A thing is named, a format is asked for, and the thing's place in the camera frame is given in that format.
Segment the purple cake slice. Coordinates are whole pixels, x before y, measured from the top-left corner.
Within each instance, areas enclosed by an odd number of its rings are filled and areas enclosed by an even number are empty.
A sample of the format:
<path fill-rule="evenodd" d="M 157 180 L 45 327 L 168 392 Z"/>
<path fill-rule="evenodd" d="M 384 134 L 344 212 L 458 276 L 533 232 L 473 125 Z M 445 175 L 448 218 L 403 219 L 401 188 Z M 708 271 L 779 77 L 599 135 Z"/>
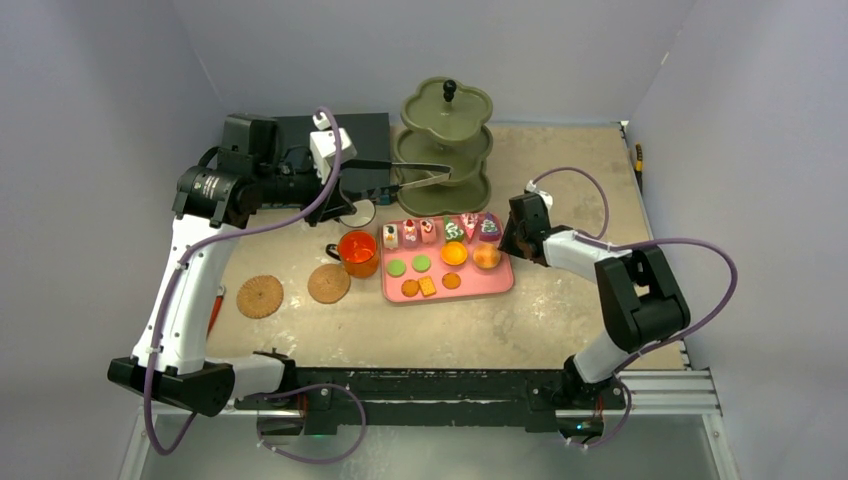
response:
<path fill-rule="evenodd" d="M 479 240 L 481 242 L 497 242 L 502 237 L 502 230 L 494 215 L 487 212 L 479 224 Z"/>

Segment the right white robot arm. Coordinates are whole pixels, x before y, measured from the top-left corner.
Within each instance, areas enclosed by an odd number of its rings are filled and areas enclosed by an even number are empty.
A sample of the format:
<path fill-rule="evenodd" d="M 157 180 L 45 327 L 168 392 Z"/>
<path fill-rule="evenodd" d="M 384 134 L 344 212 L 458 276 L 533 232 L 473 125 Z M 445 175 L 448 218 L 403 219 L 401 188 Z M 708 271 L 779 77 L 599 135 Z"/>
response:
<path fill-rule="evenodd" d="M 573 406 L 584 407 L 596 399 L 631 355 L 690 325 L 690 309 L 659 247 L 594 244 L 575 229 L 553 226 L 539 194 L 509 200 L 499 250 L 567 270 L 597 287 L 603 330 L 564 362 L 553 393 Z"/>

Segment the orange translucent cup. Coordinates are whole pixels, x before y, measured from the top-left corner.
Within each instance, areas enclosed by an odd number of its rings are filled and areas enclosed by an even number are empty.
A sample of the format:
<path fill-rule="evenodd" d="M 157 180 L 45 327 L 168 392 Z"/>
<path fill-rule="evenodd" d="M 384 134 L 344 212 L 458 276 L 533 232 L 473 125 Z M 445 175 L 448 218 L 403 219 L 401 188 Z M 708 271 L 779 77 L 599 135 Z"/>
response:
<path fill-rule="evenodd" d="M 376 238 L 362 230 L 349 231 L 336 243 L 327 244 L 325 253 L 354 278 L 371 277 L 380 264 Z"/>

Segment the pink cake slice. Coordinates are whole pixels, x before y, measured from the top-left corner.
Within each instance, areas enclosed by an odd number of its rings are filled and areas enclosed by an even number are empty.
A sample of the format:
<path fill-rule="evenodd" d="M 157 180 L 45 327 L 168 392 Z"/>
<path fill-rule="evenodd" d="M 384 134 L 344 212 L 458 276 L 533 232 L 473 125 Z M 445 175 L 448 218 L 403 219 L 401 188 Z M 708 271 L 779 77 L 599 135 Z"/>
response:
<path fill-rule="evenodd" d="M 473 240 L 474 234 L 478 226 L 479 214 L 474 212 L 467 212 L 462 213 L 459 218 L 464 233 L 464 240 L 470 243 Z"/>

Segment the green cake slice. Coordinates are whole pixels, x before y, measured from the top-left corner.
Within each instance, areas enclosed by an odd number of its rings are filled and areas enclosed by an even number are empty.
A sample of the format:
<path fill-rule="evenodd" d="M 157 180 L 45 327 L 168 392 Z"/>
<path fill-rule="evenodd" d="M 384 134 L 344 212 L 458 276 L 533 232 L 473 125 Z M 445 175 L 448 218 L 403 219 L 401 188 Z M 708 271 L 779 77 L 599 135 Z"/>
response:
<path fill-rule="evenodd" d="M 443 231 L 446 243 L 462 242 L 465 239 L 465 231 L 461 222 L 452 216 L 446 215 L 443 217 Z"/>

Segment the white roll cake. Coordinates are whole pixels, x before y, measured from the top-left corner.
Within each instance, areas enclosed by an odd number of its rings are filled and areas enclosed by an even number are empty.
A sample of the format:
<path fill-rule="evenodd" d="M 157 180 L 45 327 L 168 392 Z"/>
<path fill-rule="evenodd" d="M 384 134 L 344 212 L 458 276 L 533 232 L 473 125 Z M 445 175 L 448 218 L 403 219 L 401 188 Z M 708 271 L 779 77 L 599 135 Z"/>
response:
<path fill-rule="evenodd" d="M 382 245 L 387 250 L 396 250 L 399 248 L 399 230 L 394 223 L 387 223 L 382 226 Z"/>

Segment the pink strawberry roll cake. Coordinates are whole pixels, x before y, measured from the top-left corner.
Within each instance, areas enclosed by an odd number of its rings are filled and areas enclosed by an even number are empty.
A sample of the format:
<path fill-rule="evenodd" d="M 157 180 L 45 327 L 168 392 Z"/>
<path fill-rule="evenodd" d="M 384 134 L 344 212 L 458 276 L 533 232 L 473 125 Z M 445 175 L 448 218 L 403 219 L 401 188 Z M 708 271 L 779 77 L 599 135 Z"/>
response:
<path fill-rule="evenodd" d="M 416 248 L 420 242 L 418 224 L 409 218 L 402 223 L 402 243 L 405 248 Z"/>

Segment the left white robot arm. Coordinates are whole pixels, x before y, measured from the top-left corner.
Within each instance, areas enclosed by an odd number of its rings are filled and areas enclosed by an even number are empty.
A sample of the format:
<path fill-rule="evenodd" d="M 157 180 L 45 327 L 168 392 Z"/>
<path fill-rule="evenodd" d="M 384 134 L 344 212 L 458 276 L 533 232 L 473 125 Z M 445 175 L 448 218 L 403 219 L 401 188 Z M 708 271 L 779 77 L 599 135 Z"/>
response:
<path fill-rule="evenodd" d="M 153 402 L 213 417 L 232 399 L 260 395 L 272 408 L 297 399 L 291 360 L 256 352 L 235 359 L 206 353 L 214 299 L 238 240 L 260 233 L 249 219 L 282 171 L 283 132 L 270 117 L 232 114 L 222 141 L 177 182 L 171 250 L 153 311 L 127 357 L 111 361 L 110 382 Z"/>

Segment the pink serving tray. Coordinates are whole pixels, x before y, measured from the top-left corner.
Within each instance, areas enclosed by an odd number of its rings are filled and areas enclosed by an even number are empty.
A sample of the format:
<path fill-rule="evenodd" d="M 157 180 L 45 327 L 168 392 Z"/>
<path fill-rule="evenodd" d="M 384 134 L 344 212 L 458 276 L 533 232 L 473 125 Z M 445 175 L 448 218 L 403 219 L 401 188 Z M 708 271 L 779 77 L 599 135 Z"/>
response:
<path fill-rule="evenodd" d="M 384 297 L 396 304 L 415 303 L 415 302 L 433 302 L 437 300 L 454 300 L 460 298 L 473 298 L 485 295 L 502 294 L 509 291 L 514 285 L 514 274 L 511 261 L 508 256 L 502 256 L 500 264 L 492 270 L 482 270 L 478 268 L 472 260 L 472 252 L 474 248 L 482 243 L 479 240 L 479 235 L 475 234 L 473 240 L 468 243 L 464 242 L 468 251 L 468 258 L 461 266 L 448 266 L 440 258 L 440 250 L 446 243 L 443 231 L 443 218 L 434 218 L 433 222 L 436 225 L 438 239 L 433 244 L 423 244 L 419 242 L 416 248 L 405 248 L 402 243 L 402 238 L 399 238 L 399 248 L 396 250 L 387 250 L 382 245 L 382 234 L 378 235 L 379 255 L 381 260 L 381 280 L 382 291 Z M 412 259 L 419 254 L 428 255 L 431 260 L 431 268 L 424 273 L 416 272 L 412 266 Z M 386 274 L 386 264 L 392 259 L 401 259 L 406 263 L 407 270 L 404 276 L 393 278 Z M 461 286 L 454 290 L 449 290 L 442 285 L 442 277 L 448 272 L 455 272 L 460 275 Z M 405 280 L 417 280 L 424 276 L 430 276 L 437 288 L 437 293 L 430 297 L 424 297 L 419 292 L 415 297 L 405 297 L 401 293 L 401 284 Z"/>

